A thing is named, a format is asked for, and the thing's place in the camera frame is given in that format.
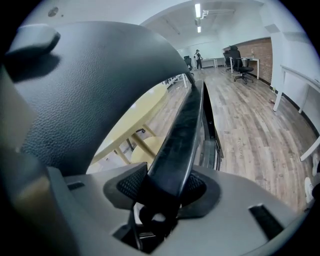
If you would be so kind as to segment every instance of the fluorescent light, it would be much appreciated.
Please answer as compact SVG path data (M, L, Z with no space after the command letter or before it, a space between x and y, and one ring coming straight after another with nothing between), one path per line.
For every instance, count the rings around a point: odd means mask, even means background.
M200 18L201 17L200 3L195 4L194 7L195 7L195 16L197 18Z

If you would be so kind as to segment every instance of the wooden floor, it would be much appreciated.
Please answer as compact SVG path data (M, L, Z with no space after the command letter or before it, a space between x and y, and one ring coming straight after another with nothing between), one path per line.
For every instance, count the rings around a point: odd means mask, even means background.
M299 157L316 140L305 119L284 97L274 112L269 100L275 100L276 95L255 78L254 83L247 85L241 79L234 82L230 71L223 67L206 68L194 74L208 88L224 153L221 171L255 181L293 210L303 210L304 179L311 177L312 161L309 157L300 162ZM169 88L167 104L147 123L158 136L166 136L189 88L190 85L184 88L182 82ZM143 139L150 136L139 135ZM126 154L131 154L126 142L121 146ZM112 158L119 157L111 153L107 160L101 160L104 161L101 165L105 168Z

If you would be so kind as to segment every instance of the wooden stool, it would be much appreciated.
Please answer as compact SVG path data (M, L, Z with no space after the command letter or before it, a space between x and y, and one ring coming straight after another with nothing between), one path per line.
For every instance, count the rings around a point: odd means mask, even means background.
M148 145L148 147L154 152L154 154L156 155L160 148L161 145L164 143L165 141L165 137L149 137L146 138L145 140L143 140L145 144ZM147 162L148 163L148 169L150 167L150 165L153 163L154 158L152 158L151 156L149 156L146 152L144 152L141 147L136 146L136 148L134 149L134 151L132 152L131 155L131 163L143 163L143 162Z

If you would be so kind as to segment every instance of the round table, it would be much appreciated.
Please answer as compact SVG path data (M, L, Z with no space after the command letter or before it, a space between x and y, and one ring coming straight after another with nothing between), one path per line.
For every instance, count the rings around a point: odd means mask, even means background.
M149 146L140 139L136 134L136 131L143 128L153 136L156 136L146 125L146 122L162 108L167 98L168 90L166 85L162 83L157 84L142 95L120 118L103 140L96 151L91 164L99 161L112 151L115 151L126 164L130 164L130 161L119 148L120 144L129 137L131 137L146 154L151 158L154 158L157 153L154 153Z

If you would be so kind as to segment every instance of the desk leg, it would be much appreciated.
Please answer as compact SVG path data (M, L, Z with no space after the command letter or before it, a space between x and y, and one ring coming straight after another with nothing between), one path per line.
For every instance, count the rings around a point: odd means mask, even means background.
M151 157L152 159L155 159L156 154L136 133L132 134L131 138L149 157Z
M187 87L186 78L185 78L185 74L182 74L182 78L183 78L184 88L188 88L188 87Z
M278 91L278 94L276 96L273 111L277 111L277 109L279 107L279 104L281 101L281 96L282 96L282 91L284 90L284 87L285 87L285 79L286 79L286 72L283 71L283 84L282 84L281 88L278 88L278 89L276 88Z
M119 147L116 147L114 149L114 151L117 153L117 155L119 157L121 157L121 159L127 164L127 165L130 165L130 161L128 160L128 158L125 156L125 154L121 151L121 149Z
M153 130L151 130L151 128L150 128L148 125L144 124L144 125L142 125L142 128L145 129L145 130L146 130L148 133L150 133L152 136L154 136L154 137L157 136L157 135L155 134L155 132L154 132Z
M309 85L308 85L308 87L306 88L306 91L305 91L305 94L304 94L304 99L303 99L302 105L301 105L301 107L300 107L300 109L299 109L299 114L302 113L302 110L304 109L304 106L305 106L305 104L306 104L306 102L307 102L308 92L309 92Z
M317 149L320 145L320 137L316 139L316 141L312 144L312 146L300 157L300 161L304 161L308 156L310 156L313 151Z
M259 60L257 59L257 61L256 61L256 79L258 79L259 80Z
M232 64L232 57L230 57L230 66L231 66L231 74L233 74L234 69L233 69L233 64Z

